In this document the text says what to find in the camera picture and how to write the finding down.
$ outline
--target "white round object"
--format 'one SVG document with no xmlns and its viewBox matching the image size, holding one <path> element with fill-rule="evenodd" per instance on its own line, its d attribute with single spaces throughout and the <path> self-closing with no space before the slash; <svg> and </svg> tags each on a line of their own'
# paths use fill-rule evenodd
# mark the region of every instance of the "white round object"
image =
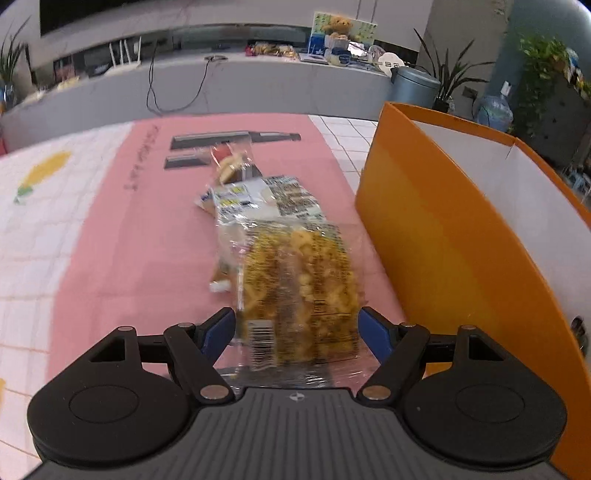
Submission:
<svg viewBox="0 0 591 480">
<path fill-rule="evenodd" d="M 392 77 L 392 71 L 390 69 L 395 66 L 404 67 L 404 62 L 395 53 L 387 51 L 378 58 L 378 68 L 389 77 Z"/>
</svg>

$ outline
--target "barcode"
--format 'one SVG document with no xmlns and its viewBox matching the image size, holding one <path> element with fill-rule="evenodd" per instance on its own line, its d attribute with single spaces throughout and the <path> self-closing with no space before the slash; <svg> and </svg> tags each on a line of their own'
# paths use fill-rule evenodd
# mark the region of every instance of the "barcode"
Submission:
<svg viewBox="0 0 591 480">
<path fill-rule="evenodd" d="M 253 372 L 277 366 L 275 333 L 271 320 L 248 322 L 248 345 L 251 351 L 251 370 Z"/>
</svg>

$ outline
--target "trash can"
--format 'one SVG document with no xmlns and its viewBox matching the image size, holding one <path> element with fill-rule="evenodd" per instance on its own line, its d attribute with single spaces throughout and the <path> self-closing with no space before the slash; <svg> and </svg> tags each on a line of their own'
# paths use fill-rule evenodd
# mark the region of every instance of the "trash can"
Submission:
<svg viewBox="0 0 591 480">
<path fill-rule="evenodd" d="M 432 108 L 441 83 L 426 72 L 411 67 L 392 69 L 390 101 Z"/>
</svg>

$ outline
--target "yellow carrot pattern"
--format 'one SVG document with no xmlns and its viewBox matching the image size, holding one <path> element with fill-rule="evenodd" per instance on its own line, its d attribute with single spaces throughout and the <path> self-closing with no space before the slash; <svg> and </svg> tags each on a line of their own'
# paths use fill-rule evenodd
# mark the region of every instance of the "yellow carrot pattern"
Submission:
<svg viewBox="0 0 591 480">
<path fill-rule="evenodd" d="M 40 184 L 43 180 L 51 177 L 55 172 L 61 169 L 72 156 L 71 152 L 62 151 L 46 158 L 41 163 L 35 165 L 22 183 L 18 186 L 15 203 L 19 203 L 19 198 L 29 195 L 33 192 L 33 187 Z"/>
</svg>

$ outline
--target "blue wall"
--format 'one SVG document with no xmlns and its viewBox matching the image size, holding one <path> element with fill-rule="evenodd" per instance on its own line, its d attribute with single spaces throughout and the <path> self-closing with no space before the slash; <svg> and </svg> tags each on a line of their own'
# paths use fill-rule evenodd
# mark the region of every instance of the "blue wall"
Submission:
<svg viewBox="0 0 591 480">
<path fill-rule="evenodd" d="M 497 95 L 504 81 L 515 88 L 521 78 L 520 35 L 557 37 L 579 55 L 583 74 L 591 79 L 591 12 L 577 0 L 515 0 L 505 42 L 496 61 L 489 95 Z"/>
</svg>

